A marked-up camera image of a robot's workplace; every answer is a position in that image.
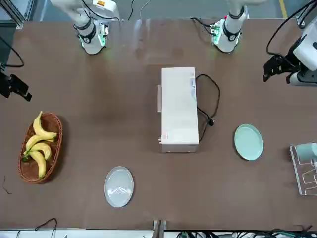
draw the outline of brown table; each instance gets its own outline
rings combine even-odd
[[[247,20],[234,54],[210,46],[190,20],[137,21],[112,25],[108,48],[90,56],[70,23],[27,23],[14,47],[25,60],[16,73],[32,101],[0,97],[0,228],[32,228],[56,217],[60,228],[296,230],[314,225],[315,197],[298,193],[290,144],[316,140],[316,88],[291,87],[285,76],[262,82],[266,44],[281,20]],[[272,50],[286,53],[299,37],[286,25]],[[11,62],[18,62],[11,54]],[[216,123],[195,154],[162,154],[156,111],[161,68],[194,66],[218,82],[222,96]],[[198,82],[198,101],[211,113],[216,89]],[[60,115],[62,162],[53,180],[29,185],[17,172],[27,126],[38,112]],[[233,147],[233,133],[252,123],[262,133],[260,159],[247,162]],[[130,203],[112,208],[104,181],[115,166],[133,174]]]

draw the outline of banana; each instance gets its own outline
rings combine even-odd
[[[26,154],[33,147],[33,145],[35,145],[36,143],[38,143],[41,140],[45,140],[45,138],[42,136],[39,136],[39,135],[33,135],[28,140],[28,142],[26,142],[26,145],[25,145],[26,152],[24,152],[24,153]]]
[[[43,178],[46,173],[46,161],[44,156],[38,151],[31,151],[31,157],[38,163],[39,166],[39,178]]]
[[[26,162],[28,161],[27,157],[28,157],[28,153],[29,151],[31,150],[31,148],[36,144],[38,143],[39,141],[41,140],[45,140],[45,141],[48,141],[48,142],[54,142],[54,139],[50,139],[50,140],[47,140],[39,135],[33,135],[29,140],[28,142],[26,142],[26,145],[25,145],[25,151],[23,152],[23,155],[24,156],[24,159],[23,161]]]
[[[35,134],[42,136],[44,139],[50,140],[57,136],[57,133],[55,132],[47,132],[42,128],[41,125],[41,115],[43,112],[40,112],[37,118],[33,121],[33,129],[35,131]]]
[[[31,148],[30,151],[32,152],[32,151],[39,151],[39,150],[43,151],[45,160],[49,160],[51,158],[52,151],[48,144],[45,144],[42,142],[37,143]]]

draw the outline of light blue plate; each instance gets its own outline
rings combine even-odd
[[[263,151],[261,133],[250,124],[242,124],[234,133],[234,144],[242,158],[256,160]]]

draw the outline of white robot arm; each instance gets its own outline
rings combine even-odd
[[[289,19],[300,12],[300,10],[316,2],[317,0],[309,2],[291,15]],[[284,21],[277,31],[289,19]],[[276,74],[288,72],[290,74],[286,77],[286,82],[290,85],[317,86],[317,17],[306,27],[301,37],[292,45],[286,56],[269,51],[268,53],[273,56],[263,66],[263,82],[268,81],[269,78]]]
[[[258,5],[267,0],[227,0],[229,13],[226,18],[212,25],[212,43],[224,53],[230,53],[239,42],[241,28],[246,19],[245,5]]]
[[[117,5],[111,0],[85,0],[85,2],[83,0],[51,0],[51,2],[74,21],[74,28],[78,30],[81,44],[90,55],[97,54],[106,46],[108,20],[113,18],[120,20]],[[97,20],[85,12],[85,6],[94,9]]]

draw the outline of white rectangular box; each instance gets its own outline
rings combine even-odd
[[[162,68],[164,153],[195,152],[199,144],[195,68]]]

